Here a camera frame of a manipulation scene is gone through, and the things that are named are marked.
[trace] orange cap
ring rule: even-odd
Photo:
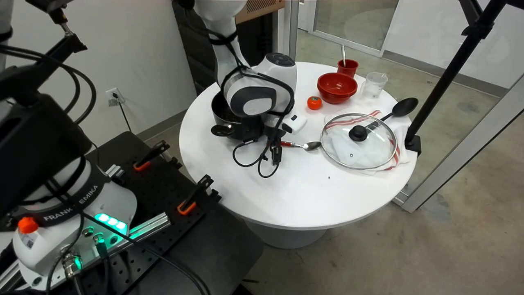
[[[18,230],[22,234],[30,234],[38,229],[38,224],[32,217],[22,217],[18,222]]]

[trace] black spoon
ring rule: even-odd
[[[393,117],[406,116],[409,113],[411,113],[417,107],[418,104],[419,104],[419,100],[414,98],[414,97],[404,98],[401,101],[397,102],[397,104],[391,110],[391,113],[385,115],[380,120],[381,121],[385,121],[386,119],[388,119],[391,116],[393,116]],[[369,133],[371,130],[373,130],[373,129],[377,128],[377,127],[378,127],[378,122],[377,121],[369,124],[367,126],[367,129],[368,129],[367,133]]]

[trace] toy tomato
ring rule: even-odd
[[[308,98],[308,108],[318,110],[322,106],[322,100],[318,96]]]

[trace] white round table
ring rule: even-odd
[[[320,110],[310,110],[307,99],[320,96],[318,77],[336,68],[297,62],[298,78],[294,109],[308,119],[298,134],[286,134],[282,140],[306,143],[320,139],[326,115],[351,107],[363,98],[359,92],[342,104],[323,102]],[[360,85],[364,78],[355,76]],[[417,154],[408,151],[410,162],[373,176],[342,167],[331,161],[322,148],[307,152],[284,147],[282,162],[275,175],[261,178],[257,167],[243,168],[232,158],[239,144],[214,136],[215,125],[211,101],[219,92],[217,84],[209,86],[191,104],[180,128],[180,152],[191,177],[198,181],[205,174],[214,179],[212,188],[223,197],[221,203],[246,221],[267,244],[278,248],[299,248],[320,238],[326,229],[362,219],[390,202],[413,173]],[[366,100],[383,114],[389,113],[396,100],[386,91],[375,100]],[[250,163],[264,148],[265,140],[237,151],[242,163]],[[270,161],[262,172],[273,169]]]

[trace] measuring cup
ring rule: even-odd
[[[387,81],[386,73],[368,73],[366,81],[362,84],[362,96],[364,98],[378,98]]]

